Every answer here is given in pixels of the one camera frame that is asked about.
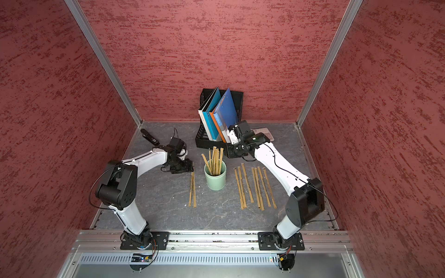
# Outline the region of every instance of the vent slot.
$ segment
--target vent slot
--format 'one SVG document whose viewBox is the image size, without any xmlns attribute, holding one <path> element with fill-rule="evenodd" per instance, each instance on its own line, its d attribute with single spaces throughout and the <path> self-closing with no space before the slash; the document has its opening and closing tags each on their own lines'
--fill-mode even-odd
<svg viewBox="0 0 445 278">
<path fill-rule="evenodd" d="M 83 253 L 79 264 L 129 265 L 148 264 L 131 262 L 133 253 Z M 153 264 L 157 265 L 275 265 L 277 254 L 197 254 L 159 253 Z"/>
</svg>

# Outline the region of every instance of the green cup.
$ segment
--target green cup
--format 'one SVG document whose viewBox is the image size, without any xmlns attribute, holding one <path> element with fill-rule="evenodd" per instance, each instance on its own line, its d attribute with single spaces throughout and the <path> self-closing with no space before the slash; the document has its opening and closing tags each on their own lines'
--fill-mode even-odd
<svg viewBox="0 0 445 278">
<path fill-rule="evenodd" d="M 211 176 L 207 165 L 204 165 L 204 173 L 206 173 L 207 186 L 211 190 L 221 190 L 226 186 L 226 164 L 224 161 L 221 165 L 221 175 L 215 177 Z"/>
</svg>

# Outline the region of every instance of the enclosure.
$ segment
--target enclosure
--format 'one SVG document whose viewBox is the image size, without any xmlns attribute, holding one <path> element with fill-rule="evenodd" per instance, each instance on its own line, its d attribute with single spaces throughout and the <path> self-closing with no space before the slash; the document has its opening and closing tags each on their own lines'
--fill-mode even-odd
<svg viewBox="0 0 445 278">
<path fill-rule="evenodd" d="M 207 187 L 197 110 L 202 89 L 215 87 L 243 92 L 241 119 L 267 128 L 330 200 L 314 218 L 323 221 L 300 231 L 304 249 L 282 275 L 445 275 L 443 2 L 0 7 L 2 277 L 280 275 L 283 252 L 260 250 L 257 234 L 287 215 L 281 182 L 269 175 L 276 209 L 248 201 L 241 210 L 233 169 L 263 164 L 224 157 L 225 187 Z M 197 205 L 188 206 L 190 173 L 155 167 L 138 178 L 141 215 L 170 237 L 133 273 L 119 218 L 90 188 L 110 160 L 153 148 L 141 129 L 163 145 L 176 129 L 194 163 Z"/>
</svg>

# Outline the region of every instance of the black bracket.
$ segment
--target black bracket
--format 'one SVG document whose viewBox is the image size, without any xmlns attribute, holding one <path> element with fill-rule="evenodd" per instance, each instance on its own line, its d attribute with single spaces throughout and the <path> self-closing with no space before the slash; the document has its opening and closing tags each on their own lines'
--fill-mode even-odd
<svg viewBox="0 0 445 278">
<path fill-rule="evenodd" d="M 169 232 L 153 232 L 151 231 L 152 238 L 156 241 L 156 250 L 165 250 L 168 244 Z M 137 245 L 131 240 L 125 240 L 121 242 L 121 250 L 138 250 L 144 252 L 145 250 L 138 249 Z"/>
<path fill-rule="evenodd" d="M 275 246 L 275 239 L 272 233 L 270 232 L 260 232 L 258 233 L 258 245 L 260 250 L 279 250 Z M 304 250 L 304 242 L 303 237 L 300 233 L 296 233 L 293 235 L 293 239 L 290 242 L 290 246 L 292 250 L 302 251 Z"/>
</svg>

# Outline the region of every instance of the red wire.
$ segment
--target red wire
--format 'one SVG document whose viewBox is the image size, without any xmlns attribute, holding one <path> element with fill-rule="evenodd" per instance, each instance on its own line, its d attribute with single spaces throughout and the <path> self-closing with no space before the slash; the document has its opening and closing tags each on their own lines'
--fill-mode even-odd
<svg viewBox="0 0 445 278">
<path fill-rule="evenodd" d="M 282 257 L 282 256 L 284 256 L 284 255 L 287 255 L 287 254 L 289 254 L 289 251 L 291 250 L 291 248 L 292 248 L 292 246 L 289 246 L 289 249 L 287 250 L 287 252 L 286 252 L 286 253 L 284 253 L 284 254 L 281 254 L 281 255 L 280 255 L 280 257 Z"/>
</svg>

